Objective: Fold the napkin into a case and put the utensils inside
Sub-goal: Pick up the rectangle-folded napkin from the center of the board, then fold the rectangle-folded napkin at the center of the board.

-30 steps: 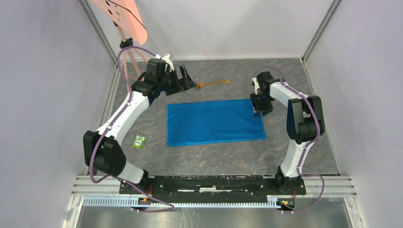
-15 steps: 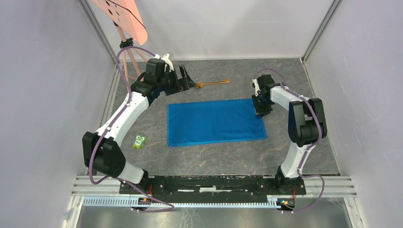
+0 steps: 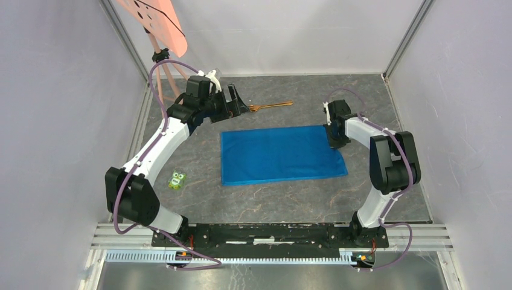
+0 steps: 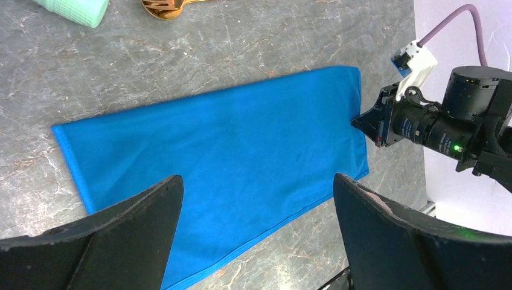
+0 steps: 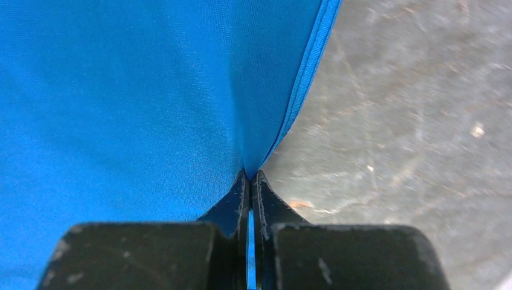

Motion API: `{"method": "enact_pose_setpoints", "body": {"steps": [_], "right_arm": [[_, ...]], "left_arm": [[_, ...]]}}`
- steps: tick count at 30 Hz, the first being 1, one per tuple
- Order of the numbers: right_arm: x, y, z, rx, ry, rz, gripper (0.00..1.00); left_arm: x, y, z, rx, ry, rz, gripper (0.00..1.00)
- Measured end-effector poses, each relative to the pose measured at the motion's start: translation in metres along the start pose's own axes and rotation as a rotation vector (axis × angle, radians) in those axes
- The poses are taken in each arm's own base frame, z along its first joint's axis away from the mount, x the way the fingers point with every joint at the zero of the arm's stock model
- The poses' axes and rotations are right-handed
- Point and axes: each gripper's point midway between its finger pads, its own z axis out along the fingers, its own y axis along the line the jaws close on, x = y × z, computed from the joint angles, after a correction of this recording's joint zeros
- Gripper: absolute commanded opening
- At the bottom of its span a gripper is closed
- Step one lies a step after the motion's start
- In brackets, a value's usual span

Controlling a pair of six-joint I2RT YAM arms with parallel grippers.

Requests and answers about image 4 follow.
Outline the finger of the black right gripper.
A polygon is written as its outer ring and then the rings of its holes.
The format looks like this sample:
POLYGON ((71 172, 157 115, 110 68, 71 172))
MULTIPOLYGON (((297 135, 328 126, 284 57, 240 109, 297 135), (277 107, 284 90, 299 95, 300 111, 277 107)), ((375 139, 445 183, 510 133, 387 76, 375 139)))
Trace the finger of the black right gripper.
POLYGON ((370 110, 360 114, 351 121, 351 125, 360 130, 371 140, 376 140, 379 136, 380 109, 373 107, 370 110))

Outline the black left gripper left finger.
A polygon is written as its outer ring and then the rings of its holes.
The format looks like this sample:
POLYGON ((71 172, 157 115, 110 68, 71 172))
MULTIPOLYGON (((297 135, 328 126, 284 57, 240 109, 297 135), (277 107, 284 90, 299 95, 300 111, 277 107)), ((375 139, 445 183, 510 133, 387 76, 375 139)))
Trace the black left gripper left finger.
POLYGON ((1 240, 2 289, 159 289, 184 197, 181 176, 38 236, 1 240))

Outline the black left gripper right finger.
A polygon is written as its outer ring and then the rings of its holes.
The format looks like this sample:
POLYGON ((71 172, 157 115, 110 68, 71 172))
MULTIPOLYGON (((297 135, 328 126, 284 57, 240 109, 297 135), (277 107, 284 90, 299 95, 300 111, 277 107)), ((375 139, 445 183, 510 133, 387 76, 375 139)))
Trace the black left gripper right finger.
POLYGON ((341 173, 333 197, 350 289, 511 288, 511 237, 431 217, 341 173))

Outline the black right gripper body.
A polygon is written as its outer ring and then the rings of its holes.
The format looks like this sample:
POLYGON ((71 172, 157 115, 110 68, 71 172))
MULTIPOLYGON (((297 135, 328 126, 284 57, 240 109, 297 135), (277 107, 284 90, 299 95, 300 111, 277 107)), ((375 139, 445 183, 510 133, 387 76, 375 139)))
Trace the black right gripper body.
POLYGON ((471 169, 511 190, 511 73, 487 66, 460 66, 451 72, 441 103, 427 101, 415 86, 403 100, 382 91, 377 146, 407 139, 457 160, 456 171, 471 169))

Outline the blue cloth napkin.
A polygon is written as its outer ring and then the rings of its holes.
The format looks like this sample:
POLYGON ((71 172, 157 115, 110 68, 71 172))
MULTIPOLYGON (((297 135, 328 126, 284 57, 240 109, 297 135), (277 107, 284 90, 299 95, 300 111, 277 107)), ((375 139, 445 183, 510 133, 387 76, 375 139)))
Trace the blue cloth napkin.
POLYGON ((52 127, 89 214, 180 175, 162 283, 186 289, 369 172, 361 75, 330 66, 52 127))

